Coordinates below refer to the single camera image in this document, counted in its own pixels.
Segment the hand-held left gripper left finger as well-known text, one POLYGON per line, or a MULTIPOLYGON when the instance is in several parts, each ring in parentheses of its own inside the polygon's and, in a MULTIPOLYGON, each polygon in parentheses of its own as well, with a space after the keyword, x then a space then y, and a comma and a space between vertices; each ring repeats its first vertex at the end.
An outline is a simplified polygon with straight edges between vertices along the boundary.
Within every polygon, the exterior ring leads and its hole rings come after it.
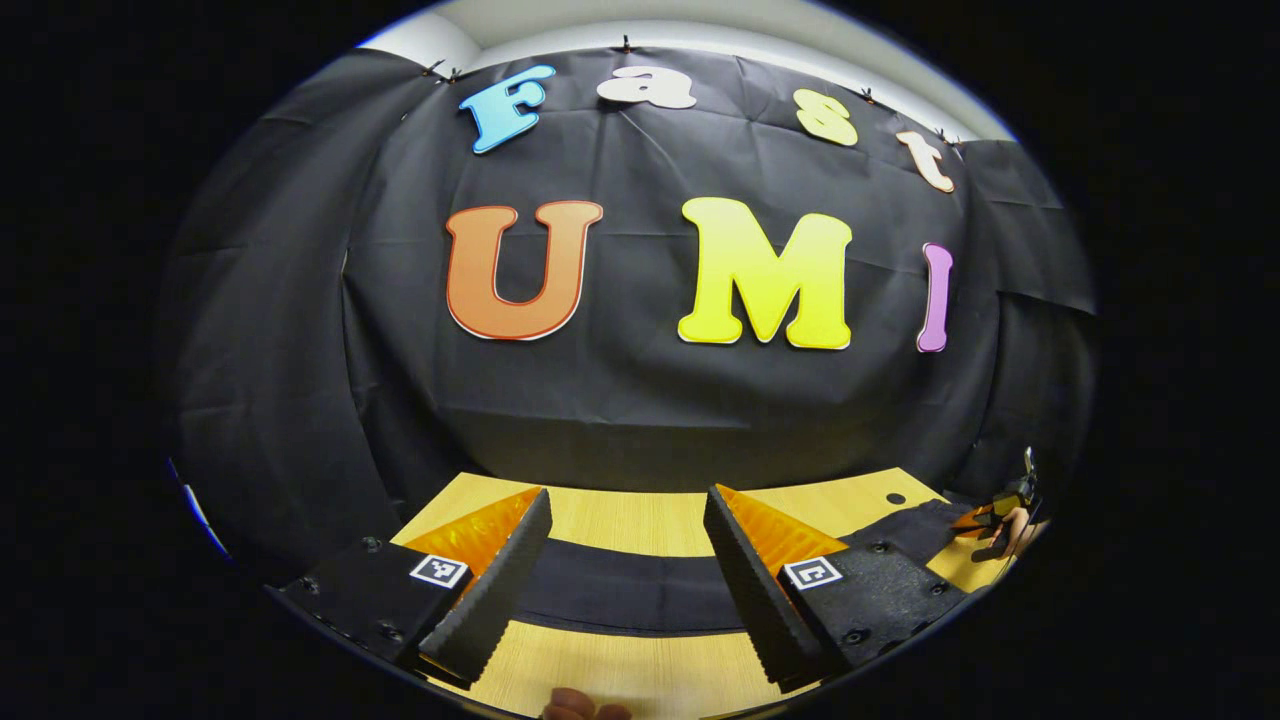
POLYGON ((381 664, 480 679, 552 527, 532 487, 404 543, 365 537, 276 589, 285 609, 381 664))

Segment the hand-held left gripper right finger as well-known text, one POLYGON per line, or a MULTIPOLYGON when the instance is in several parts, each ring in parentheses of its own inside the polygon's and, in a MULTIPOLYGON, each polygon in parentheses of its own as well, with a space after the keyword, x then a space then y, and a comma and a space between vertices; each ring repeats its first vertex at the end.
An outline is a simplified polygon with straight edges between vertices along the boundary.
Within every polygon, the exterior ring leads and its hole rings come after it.
POLYGON ((946 544, 940 503, 837 538, 726 486, 704 527, 753 648, 776 685, 873 664, 960 609, 968 592, 928 565, 946 544))

